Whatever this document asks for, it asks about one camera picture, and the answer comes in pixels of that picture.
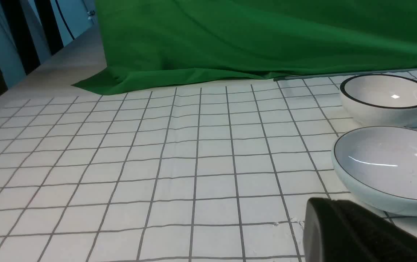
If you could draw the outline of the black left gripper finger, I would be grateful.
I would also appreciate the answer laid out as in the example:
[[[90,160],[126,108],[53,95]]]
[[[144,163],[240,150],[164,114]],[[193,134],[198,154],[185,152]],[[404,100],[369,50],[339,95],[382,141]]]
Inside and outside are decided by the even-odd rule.
[[[310,198],[307,262],[417,262],[417,238],[349,200]]]

